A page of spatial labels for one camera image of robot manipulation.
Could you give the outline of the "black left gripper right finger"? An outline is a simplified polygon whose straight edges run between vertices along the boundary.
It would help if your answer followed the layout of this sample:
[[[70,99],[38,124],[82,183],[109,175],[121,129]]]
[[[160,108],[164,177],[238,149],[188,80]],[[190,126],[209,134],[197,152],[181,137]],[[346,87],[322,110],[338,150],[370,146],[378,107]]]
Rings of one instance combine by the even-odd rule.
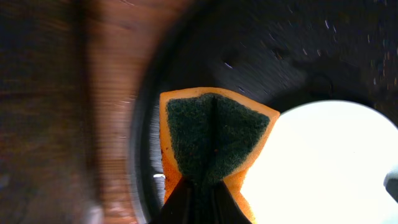
[[[240,210],[223,181],[211,190],[213,224],[251,224]]]

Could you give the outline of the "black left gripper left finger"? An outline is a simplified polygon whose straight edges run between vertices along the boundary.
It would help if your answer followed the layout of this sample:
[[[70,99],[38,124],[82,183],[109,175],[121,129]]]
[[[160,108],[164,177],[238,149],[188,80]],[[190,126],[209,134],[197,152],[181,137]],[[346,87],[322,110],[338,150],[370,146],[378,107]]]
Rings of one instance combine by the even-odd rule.
[[[181,178],[164,203],[160,213],[149,224],[189,224],[193,221],[194,190],[192,182]]]

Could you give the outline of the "yellow sponge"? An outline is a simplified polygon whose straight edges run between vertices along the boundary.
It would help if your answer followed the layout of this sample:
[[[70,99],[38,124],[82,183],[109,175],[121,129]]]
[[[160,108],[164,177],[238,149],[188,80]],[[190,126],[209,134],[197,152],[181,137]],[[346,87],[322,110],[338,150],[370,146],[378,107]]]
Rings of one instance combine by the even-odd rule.
[[[279,116],[272,108],[222,88],[161,93],[164,203],[183,177],[194,190],[192,223],[212,223],[211,190],[223,181],[240,210],[256,223],[241,189]]]

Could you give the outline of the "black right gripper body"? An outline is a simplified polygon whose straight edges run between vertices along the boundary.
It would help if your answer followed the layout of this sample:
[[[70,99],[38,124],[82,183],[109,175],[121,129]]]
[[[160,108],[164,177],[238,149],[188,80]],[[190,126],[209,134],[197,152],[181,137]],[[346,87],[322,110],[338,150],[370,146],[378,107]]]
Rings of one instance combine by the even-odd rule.
[[[390,171],[384,178],[384,187],[387,193],[398,202],[398,174],[397,170]]]

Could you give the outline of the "light green plate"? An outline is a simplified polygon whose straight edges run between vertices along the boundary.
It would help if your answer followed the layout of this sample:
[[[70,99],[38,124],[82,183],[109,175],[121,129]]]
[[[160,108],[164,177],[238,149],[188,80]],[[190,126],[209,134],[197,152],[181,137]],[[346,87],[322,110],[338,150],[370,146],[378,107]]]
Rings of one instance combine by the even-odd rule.
[[[397,127],[376,110],[318,101],[283,112],[242,194],[258,223],[396,223]]]

